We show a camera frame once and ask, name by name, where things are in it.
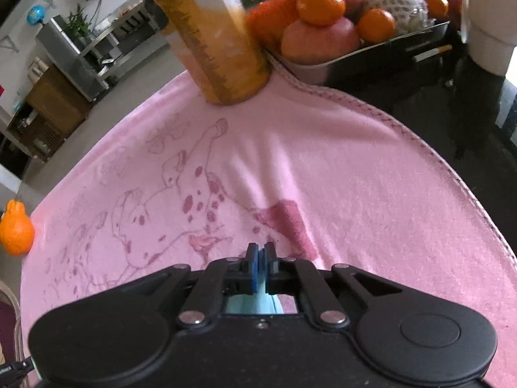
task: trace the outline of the potted plant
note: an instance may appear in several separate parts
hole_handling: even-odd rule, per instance
[[[86,22],[86,16],[83,15],[83,10],[84,7],[77,4],[76,12],[70,12],[65,32],[76,45],[80,43],[78,46],[86,47],[90,43],[91,22]]]

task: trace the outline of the black countertop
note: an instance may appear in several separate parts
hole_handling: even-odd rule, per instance
[[[517,250],[517,88],[453,51],[339,86],[400,120],[462,177]]]

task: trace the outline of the wooden cabinet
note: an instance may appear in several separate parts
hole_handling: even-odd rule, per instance
[[[87,118],[91,104],[56,66],[36,82],[7,126],[33,157],[48,160]]]
[[[90,112],[89,102],[56,66],[50,66],[25,99],[53,128],[67,138]]]

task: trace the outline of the cartoon dog drawing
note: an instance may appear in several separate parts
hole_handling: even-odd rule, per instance
[[[163,125],[152,130],[145,142],[148,144],[148,152],[159,155],[165,150],[167,140],[179,140],[182,138],[190,127],[190,123],[180,122],[179,113],[175,113],[170,119],[166,120]]]
[[[149,199],[142,199],[139,188],[118,199],[112,231],[125,249],[132,268],[129,275],[169,249],[174,249],[175,262],[197,269],[217,258],[240,255],[251,241],[273,241],[280,254],[316,258],[294,201],[280,200],[263,210],[246,208],[230,198],[218,176],[207,170],[213,142],[227,130],[227,121],[219,119],[190,152],[181,150],[165,161],[164,188]],[[195,264],[192,250],[197,254]]]
[[[79,298],[87,294],[99,292],[107,289],[100,287],[95,290],[91,286],[92,277],[89,273],[90,252],[95,246],[95,236],[97,232],[104,227],[108,217],[107,211],[97,214],[90,225],[86,223],[76,228],[72,237],[59,252],[59,254],[51,260],[48,258],[45,262],[45,274],[52,271],[53,280],[45,289],[46,298],[52,302],[52,298],[56,298],[54,304],[59,299]]]

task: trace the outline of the cigarette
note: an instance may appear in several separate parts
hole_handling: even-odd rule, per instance
[[[416,62],[420,62],[420,61],[423,61],[423,60],[425,60],[425,59],[427,59],[429,57],[432,57],[433,55],[438,55],[438,54],[450,51],[451,49],[452,49],[452,45],[439,46],[438,48],[433,48],[433,49],[430,49],[429,51],[426,51],[424,53],[417,54],[417,55],[415,55],[413,57],[413,59]]]

